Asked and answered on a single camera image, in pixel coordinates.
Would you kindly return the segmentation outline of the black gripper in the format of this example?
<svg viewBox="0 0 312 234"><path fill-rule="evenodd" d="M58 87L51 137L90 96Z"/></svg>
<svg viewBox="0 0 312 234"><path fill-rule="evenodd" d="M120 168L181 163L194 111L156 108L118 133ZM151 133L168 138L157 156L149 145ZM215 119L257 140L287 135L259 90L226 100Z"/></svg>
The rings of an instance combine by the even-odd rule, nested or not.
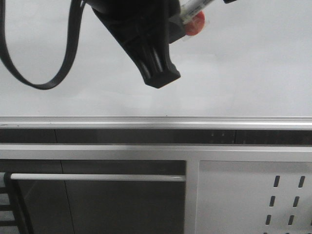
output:
<svg viewBox="0 0 312 234"><path fill-rule="evenodd" d="M181 12L178 0L86 3L137 66L146 85L161 88L180 78L169 52L169 44L186 35L180 16L173 16Z"/></svg>

